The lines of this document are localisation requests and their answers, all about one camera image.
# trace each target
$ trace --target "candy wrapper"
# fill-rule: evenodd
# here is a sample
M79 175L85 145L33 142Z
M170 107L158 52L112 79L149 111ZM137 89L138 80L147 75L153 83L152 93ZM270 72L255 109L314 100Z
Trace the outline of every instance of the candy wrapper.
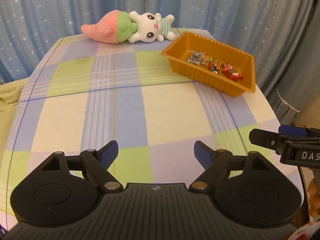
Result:
M187 62L200 65L202 59L204 58L204 53L199 51L193 51L190 57L187 59Z
M316 240L320 236L320 222L307 223L296 230L287 240Z
M241 76L234 67L232 67L228 63L223 63L223 65L224 65L223 73L227 76L227 78L231 80L243 79L243 76Z
M221 62L212 57L210 60L210 64L208 65L208 69L215 74L219 74L221 69Z
M209 67L210 58L204 57L203 60L201 61L201 64L205 65L206 67Z

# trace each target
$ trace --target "orange plastic tray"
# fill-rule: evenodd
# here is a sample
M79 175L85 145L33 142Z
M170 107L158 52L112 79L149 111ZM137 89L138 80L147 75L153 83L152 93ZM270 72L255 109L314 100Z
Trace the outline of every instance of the orange plastic tray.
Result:
M223 73L214 74L204 65L197 66L186 62L191 52L201 51L207 57L214 57L227 62L239 69L243 80L233 81ZM183 32L161 55L169 59L172 71L201 82L232 97L237 97L245 91L255 92L255 70L252 55L191 32Z

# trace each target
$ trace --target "plush toy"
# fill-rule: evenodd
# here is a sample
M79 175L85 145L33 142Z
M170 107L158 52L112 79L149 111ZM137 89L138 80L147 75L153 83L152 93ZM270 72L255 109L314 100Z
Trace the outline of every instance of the plush toy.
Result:
M131 43L136 41L153 42L155 39L162 42L164 38L173 41L176 38L171 29L171 23L174 21L174 16L171 14L161 18L160 13L140 15L136 11L132 11L129 13L129 18L138 25L137 32L128 39Z
M97 24L82 25L81 31L95 41L120 43L126 41L137 31L137 24L131 21L127 12L113 10L107 13Z
M164 38L173 41L176 35L171 29L173 15L161 18L160 13L138 14L132 11L129 14L119 10L107 13L98 23L81 26L81 31L88 38L104 43L120 43L128 40L153 42Z

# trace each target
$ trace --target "striped shirt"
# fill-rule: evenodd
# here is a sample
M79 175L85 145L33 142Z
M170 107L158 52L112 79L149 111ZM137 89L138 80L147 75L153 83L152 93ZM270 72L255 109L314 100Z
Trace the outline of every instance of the striped shirt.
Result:
M167 22L167 20L165 18L162 18L160 20L160 26L161 26L160 34L163 37L166 37L168 35L168 33L171 31L171 25Z

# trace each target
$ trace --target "bunny face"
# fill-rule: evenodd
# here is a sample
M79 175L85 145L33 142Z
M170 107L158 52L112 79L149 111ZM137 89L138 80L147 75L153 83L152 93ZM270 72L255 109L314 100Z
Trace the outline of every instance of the bunny face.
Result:
M129 18L136 22L138 30L128 40L133 43L135 41L153 42L160 33L161 15L156 13L144 13L139 15L136 11L129 13Z

